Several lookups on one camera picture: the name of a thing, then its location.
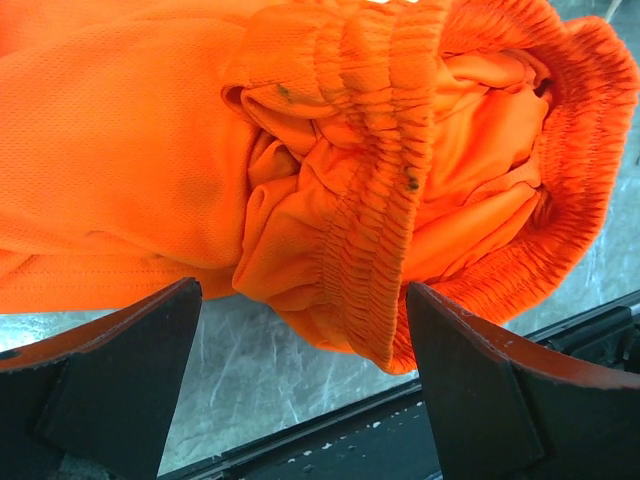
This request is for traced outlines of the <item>orange mesh shorts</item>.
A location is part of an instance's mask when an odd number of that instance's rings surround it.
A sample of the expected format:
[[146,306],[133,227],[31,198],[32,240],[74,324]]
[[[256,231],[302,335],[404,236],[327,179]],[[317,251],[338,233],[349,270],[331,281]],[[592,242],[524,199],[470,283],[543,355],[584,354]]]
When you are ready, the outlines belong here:
[[410,372],[411,283],[503,324],[581,260],[638,93],[546,1],[5,1],[1,310],[194,277]]

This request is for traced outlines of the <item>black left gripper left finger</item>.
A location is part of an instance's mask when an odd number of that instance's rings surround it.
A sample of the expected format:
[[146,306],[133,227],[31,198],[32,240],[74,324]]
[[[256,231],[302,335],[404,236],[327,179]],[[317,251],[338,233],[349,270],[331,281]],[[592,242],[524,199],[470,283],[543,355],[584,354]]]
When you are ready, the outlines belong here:
[[50,479],[65,455],[153,479],[202,305],[180,280],[122,310],[1,354],[1,476]]

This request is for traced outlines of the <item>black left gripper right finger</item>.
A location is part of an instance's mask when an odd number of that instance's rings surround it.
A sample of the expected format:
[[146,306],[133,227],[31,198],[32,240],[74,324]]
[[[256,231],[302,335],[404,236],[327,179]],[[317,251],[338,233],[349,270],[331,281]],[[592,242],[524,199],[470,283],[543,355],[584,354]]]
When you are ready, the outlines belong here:
[[446,479],[635,479],[639,297],[527,336],[423,286],[407,313]]

